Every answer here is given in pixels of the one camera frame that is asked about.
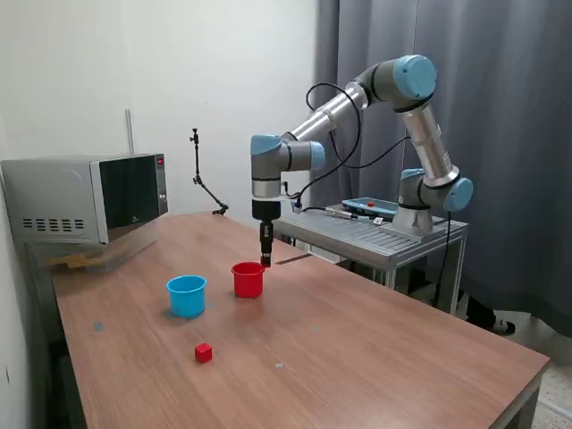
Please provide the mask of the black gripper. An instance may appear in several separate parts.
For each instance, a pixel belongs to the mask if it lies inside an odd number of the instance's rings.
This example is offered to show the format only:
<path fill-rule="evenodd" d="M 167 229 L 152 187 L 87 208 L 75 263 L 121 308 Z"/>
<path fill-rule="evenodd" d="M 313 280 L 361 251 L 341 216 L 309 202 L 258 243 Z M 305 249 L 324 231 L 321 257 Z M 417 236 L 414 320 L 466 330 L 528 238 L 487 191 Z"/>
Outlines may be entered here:
<path fill-rule="evenodd" d="M 270 267 L 273 250 L 273 223 L 282 213 L 280 201 L 252 200 L 252 217 L 260 221 L 259 239 L 261 248 L 260 264 Z"/>

